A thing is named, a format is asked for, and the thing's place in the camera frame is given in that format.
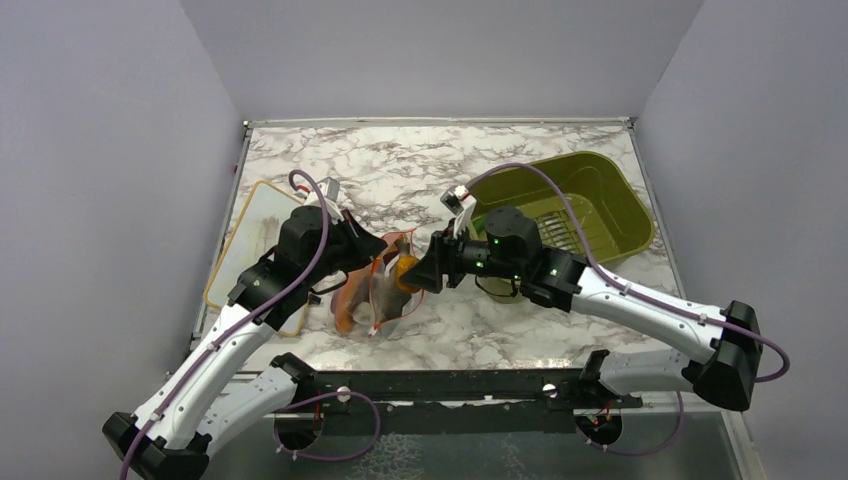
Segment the clear zip top bag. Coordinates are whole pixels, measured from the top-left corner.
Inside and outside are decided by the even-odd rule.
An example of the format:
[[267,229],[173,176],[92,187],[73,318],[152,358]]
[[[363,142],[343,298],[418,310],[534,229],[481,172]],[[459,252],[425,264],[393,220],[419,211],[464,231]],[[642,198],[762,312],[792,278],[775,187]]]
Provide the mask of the clear zip top bag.
[[418,262],[413,245],[415,229],[382,236],[386,248],[369,265],[348,275],[331,298],[335,330],[348,335],[358,326],[371,338],[390,339],[399,335],[402,320],[417,310],[425,292],[402,286],[400,276]]

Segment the grey toy fish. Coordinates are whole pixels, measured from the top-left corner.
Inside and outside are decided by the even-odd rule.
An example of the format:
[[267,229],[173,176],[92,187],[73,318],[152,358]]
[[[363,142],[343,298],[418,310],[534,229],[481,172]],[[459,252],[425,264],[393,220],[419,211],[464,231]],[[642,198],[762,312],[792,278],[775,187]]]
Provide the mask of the grey toy fish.
[[371,281],[371,304],[375,310],[376,324],[402,317],[411,300],[411,294],[399,291],[393,281],[393,267],[398,257],[409,253],[409,242],[404,235],[400,235],[376,261]]

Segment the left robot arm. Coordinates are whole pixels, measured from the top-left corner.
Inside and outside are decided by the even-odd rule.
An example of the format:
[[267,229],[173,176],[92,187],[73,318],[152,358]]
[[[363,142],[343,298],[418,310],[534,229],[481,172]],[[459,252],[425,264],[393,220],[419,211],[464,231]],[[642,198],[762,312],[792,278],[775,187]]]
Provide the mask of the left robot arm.
[[313,401],[312,369],[270,367],[248,385],[221,394],[249,357],[304,305],[313,286],[364,268],[386,243],[343,210],[295,208],[277,244],[243,271],[212,330],[173,376],[134,412],[115,412],[103,433],[122,460],[119,476],[199,479],[210,460],[272,410]]

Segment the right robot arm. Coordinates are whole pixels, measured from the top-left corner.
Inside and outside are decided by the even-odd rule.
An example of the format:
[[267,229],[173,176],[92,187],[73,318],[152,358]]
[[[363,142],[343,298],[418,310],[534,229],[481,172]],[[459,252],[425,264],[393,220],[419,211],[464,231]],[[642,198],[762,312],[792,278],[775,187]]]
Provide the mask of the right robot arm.
[[488,213],[484,225],[485,239],[473,240],[451,221],[397,284],[439,293],[467,275],[505,279],[538,306],[600,317],[666,344],[592,354],[576,383],[589,406],[634,392],[686,391],[726,410],[749,409],[763,351],[753,307],[691,303],[617,279],[582,255],[544,245],[536,223],[511,206]]

